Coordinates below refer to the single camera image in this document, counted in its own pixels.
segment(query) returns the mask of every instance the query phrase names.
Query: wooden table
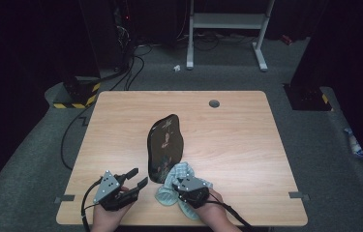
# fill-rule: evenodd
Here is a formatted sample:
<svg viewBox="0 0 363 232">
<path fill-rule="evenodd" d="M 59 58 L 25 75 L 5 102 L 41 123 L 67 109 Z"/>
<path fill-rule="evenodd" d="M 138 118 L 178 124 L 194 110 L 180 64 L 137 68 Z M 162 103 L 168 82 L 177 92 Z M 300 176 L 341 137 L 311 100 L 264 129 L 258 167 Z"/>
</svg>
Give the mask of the wooden table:
<svg viewBox="0 0 363 232">
<path fill-rule="evenodd" d="M 216 100 L 219 107 L 211 107 Z M 180 119 L 182 161 L 196 176 L 212 182 L 225 202 L 254 226 L 302 226 L 308 221 L 268 100 L 260 91 L 103 92 L 82 142 L 66 195 L 57 215 L 60 224 L 81 224 L 84 193 L 106 170 L 124 174 L 132 189 L 148 176 L 147 135 L 169 114 Z M 163 206 L 154 197 L 159 184 L 149 181 L 123 225 L 202 225 L 183 215 L 178 205 Z M 97 191 L 94 188 L 87 204 Z M 229 218 L 241 225 L 233 216 Z M 87 210 L 92 222 L 92 209 Z"/>
</svg>

